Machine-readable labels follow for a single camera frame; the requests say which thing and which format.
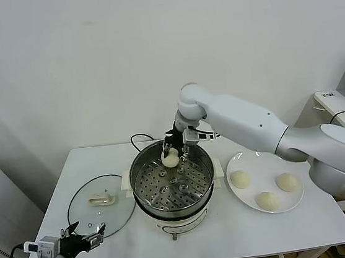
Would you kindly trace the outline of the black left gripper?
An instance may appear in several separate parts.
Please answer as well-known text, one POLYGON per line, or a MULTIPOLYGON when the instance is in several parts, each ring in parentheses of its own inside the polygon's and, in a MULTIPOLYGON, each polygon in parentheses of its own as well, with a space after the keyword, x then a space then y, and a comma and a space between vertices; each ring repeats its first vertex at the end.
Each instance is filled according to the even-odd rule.
POLYGON ((76 258, 81 252, 89 252, 103 243, 105 223, 95 233, 85 236, 75 232, 78 225, 79 222, 76 221, 60 231, 59 254, 64 258, 76 258))

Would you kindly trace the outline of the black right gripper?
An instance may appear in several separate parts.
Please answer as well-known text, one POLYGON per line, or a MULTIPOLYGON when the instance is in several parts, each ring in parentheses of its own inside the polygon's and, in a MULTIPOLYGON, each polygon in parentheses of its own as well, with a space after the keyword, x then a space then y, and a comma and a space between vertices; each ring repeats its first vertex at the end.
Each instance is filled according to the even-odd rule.
POLYGON ((182 151, 180 155, 181 160, 184 162, 188 161, 190 157, 190 146, 188 144, 184 144, 183 142, 183 133, 187 127, 188 127, 188 124, 184 121, 173 122, 172 129, 165 133, 164 143, 162 145, 163 158, 166 158, 171 152, 171 149, 175 148, 177 150, 181 149, 182 151))

